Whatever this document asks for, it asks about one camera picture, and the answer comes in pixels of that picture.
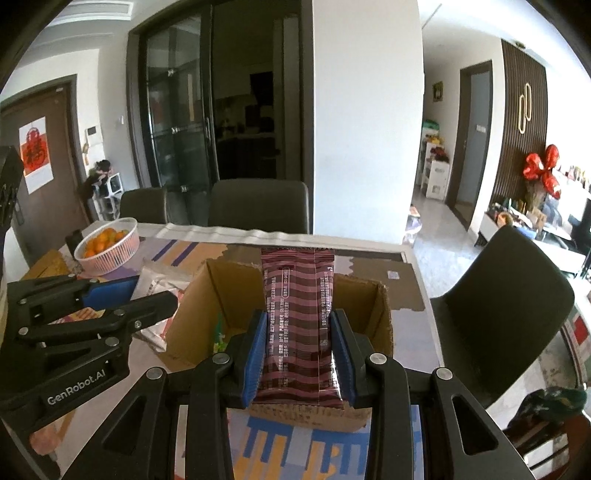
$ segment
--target fruit basket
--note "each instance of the fruit basket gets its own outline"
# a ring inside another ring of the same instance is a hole
[[[134,256],[138,248],[137,220],[120,218],[86,235],[74,250],[74,258],[86,274],[98,276],[119,268]]]

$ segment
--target picture frame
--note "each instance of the picture frame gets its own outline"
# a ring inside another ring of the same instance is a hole
[[[433,84],[433,102],[443,101],[443,82]]]

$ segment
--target white plastic basket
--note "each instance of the white plastic basket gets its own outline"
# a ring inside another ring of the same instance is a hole
[[[129,230],[129,233],[125,235],[119,242],[112,247],[107,248],[100,254],[96,254],[94,257],[84,258],[84,252],[86,250],[86,243],[91,238],[99,235],[103,230],[107,228],[113,228],[119,230]],[[138,235],[138,222],[135,218],[120,218],[113,222],[109,222],[106,225],[97,228],[94,232],[86,235],[84,240],[74,250],[74,258],[80,262],[82,268],[88,275],[98,276],[112,272],[116,268],[119,268],[125,262],[127,262],[139,248],[139,235]]]

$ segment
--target floor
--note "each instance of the floor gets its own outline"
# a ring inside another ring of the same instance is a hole
[[[429,297],[447,292],[481,252],[452,211],[438,200],[413,194],[423,227],[414,244],[421,274]],[[530,392],[550,385],[574,387],[574,368],[560,334],[544,353],[524,372],[488,413],[500,428],[505,428],[519,404]]]

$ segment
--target gold wall decoration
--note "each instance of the gold wall decoration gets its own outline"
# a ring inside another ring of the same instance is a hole
[[[519,114],[517,119],[517,128],[519,128],[519,133],[521,135],[525,133],[525,127],[529,122],[531,122],[531,109],[531,85],[529,83],[526,83],[523,93],[519,96]]]

